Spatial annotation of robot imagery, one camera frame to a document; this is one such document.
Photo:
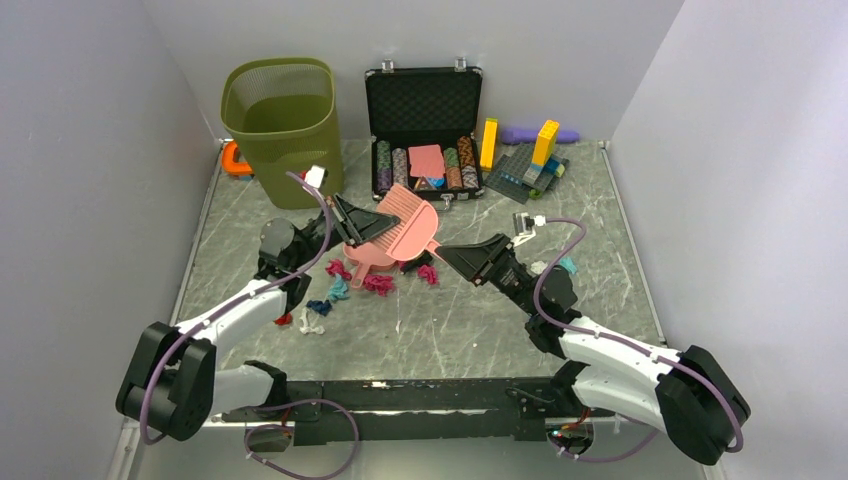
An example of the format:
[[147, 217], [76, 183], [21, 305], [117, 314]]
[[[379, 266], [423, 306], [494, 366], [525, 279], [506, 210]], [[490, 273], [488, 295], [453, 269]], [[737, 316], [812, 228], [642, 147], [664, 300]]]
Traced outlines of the pink plastic hand brush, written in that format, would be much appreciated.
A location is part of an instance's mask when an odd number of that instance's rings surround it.
[[422, 253], [436, 254], [438, 213], [431, 203], [403, 185], [395, 184], [377, 205], [377, 212], [393, 215], [400, 222], [372, 243], [396, 261], [411, 261]]

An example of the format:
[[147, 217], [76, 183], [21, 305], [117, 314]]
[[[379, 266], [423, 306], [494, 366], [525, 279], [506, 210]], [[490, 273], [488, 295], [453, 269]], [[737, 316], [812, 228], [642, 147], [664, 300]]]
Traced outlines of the pink plastic dustpan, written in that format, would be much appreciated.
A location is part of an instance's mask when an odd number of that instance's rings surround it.
[[354, 289], [364, 287], [367, 275], [389, 271], [397, 264], [394, 259], [372, 243], [364, 243], [358, 247], [344, 244], [343, 254], [354, 265], [350, 281]]

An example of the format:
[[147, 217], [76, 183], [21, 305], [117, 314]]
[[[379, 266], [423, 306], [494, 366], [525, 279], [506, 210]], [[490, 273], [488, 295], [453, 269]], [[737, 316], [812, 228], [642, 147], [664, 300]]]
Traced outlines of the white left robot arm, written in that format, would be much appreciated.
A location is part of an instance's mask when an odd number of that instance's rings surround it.
[[143, 330], [118, 389], [118, 413], [185, 441], [212, 415], [250, 408], [272, 420], [285, 411], [291, 398], [284, 371], [257, 360], [221, 370], [220, 358], [304, 300], [306, 272], [325, 251], [360, 246], [400, 222], [340, 195], [327, 201], [303, 227], [282, 217], [262, 227], [257, 271], [230, 299], [176, 325], [154, 322]]

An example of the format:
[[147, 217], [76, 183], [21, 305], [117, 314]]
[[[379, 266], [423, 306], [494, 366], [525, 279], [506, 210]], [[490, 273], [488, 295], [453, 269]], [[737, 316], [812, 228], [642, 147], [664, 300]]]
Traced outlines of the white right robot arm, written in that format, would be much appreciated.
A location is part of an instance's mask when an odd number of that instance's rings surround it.
[[567, 269], [552, 262], [532, 273], [503, 234], [477, 244], [433, 245], [432, 251], [465, 280], [494, 286], [528, 314], [533, 344], [565, 362], [551, 390], [560, 413], [621, 414], [666, 434], [704, 465], [743, 447], [751, 408], [708, 350], [652, 346], [600, 325], [576, 310]]

